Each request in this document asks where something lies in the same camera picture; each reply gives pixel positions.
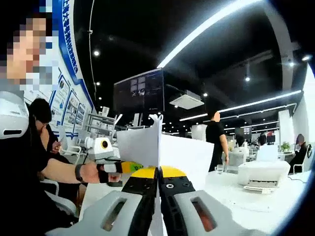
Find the white chair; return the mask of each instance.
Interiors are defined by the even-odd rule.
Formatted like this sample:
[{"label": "white chair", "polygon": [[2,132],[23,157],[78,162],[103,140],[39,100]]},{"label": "white chair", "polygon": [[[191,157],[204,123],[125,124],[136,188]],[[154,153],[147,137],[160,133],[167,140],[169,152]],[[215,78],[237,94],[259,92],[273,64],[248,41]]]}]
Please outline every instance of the white chair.
[{"label": "white chair", "polygon": [[59,129],[59,141],[61,142],[61,150],[60,150],[60,154],[75,154],[77,156],[77,159],[75,161],[75,165],[78,163],[79,159],[80,159],[80,154],[81,154],[81,147],[79,146],[68,146],[68,142],[67,142],[67,137],[65,134],[65,130],[64,127],[62,125],[58,125],[58,129]]},{"label": "white chair", "polygon": [[59,184],[58,182],[54,181],[54,180],[50,180],[50,179],[44,179],[41,181],[41,183],[45,183],[45,184],[53,184],[56,186],[56,192],[55,194],[52,194],[50,192],[46,192],[46,194],[48,195],[48,197],[50,197],[56,204],[56,206],[60,209],[65,211],[67,214],[73,215],[75,217],[79,217],[78,213],[77,213],[77,207],[75,206],[75,204],[70,201],[69,199],[66,198],[62,198],[59,197]]},{"label": "white chair", "polygon": [[257,161],[277,161],[278,159],[278,146],[277,145],[264,145],[260,146],[257,153]]},{"label": "white chair", "polygon": [[313,156],[314,156],[314,147],[313,146],[311,147],[310,145],[308,145],[303,163],[293,165],[293,174],[295,174],[296,166],[300,166],[302,168],[302,172],[308,171],[311,167]]}]

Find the display screen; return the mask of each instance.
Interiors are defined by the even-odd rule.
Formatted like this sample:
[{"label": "display screen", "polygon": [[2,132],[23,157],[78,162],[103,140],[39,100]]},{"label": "display screen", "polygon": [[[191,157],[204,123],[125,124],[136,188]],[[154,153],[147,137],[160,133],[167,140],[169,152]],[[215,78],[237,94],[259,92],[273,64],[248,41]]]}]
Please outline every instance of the display screen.
[{"label": "display screen", "polygon": [[163,71],[148,71],[115,83],[114,110],[120,114],[164,111]]}]

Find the poster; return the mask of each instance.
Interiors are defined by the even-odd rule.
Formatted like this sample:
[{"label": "poster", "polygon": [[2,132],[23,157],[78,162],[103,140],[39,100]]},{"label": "poster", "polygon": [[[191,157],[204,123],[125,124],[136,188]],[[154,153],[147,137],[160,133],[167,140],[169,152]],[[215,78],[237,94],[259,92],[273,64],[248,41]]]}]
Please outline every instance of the poster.
[{"label": "poster", "polygon": [[84,115],[85,115],[85,106],[80,103],[79,104],[79,108],[78,108],[78,112],[77,112],[77,116],[75,119],[75,124],[74,124],[74,133],[78,133],[78,130],[83,128],[83,121],[84,121]]},{"label": "poster", "polygon": [[28,104],[31,104],[36,98],[44,98],[47,102],[49,102],[52,94],[52,90],[27,90],[24,92],[24,99]]},{"label": "poster", "polygon": [[66,110],[63,117],[63,126],[66,133],[72,133],[78,112],[80,101],[73,90],[67,100]]},{"label": "poster", "polygon": [[57,126],[61,124],[63,111],[65,108],[65,103],[67,101],[69,92],[70,86],[68,82],[65,80],[64,76],[61,75],[59,79],[59,89],[54,92],[50,103],[52,114],[50,126],[53,130],[57,130],[58,129]]}]

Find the glass cup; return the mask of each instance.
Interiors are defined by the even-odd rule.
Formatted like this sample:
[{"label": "glass cup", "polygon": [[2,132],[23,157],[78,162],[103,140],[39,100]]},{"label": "glass cup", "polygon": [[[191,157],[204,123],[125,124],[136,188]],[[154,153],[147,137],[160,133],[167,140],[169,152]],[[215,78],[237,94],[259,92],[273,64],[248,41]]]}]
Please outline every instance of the glass cup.
[{"label": "glass cup", "polygon": [[224,165],[215,166],[215,171],[217,171],[219,175],[223,173],[223,170],[224,170]]}]

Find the camera lens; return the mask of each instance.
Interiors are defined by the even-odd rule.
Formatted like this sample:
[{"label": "camera lens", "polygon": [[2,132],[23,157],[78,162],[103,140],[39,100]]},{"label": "camera lens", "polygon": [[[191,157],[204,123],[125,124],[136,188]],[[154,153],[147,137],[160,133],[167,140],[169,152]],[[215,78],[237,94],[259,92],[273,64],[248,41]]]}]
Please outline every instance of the camera lens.
[{"label": "camera lens", "polygon": [[106,141],[103,141],[102,146],[103,146],[103,148],[107,148],[108,147],[108,143]]}]

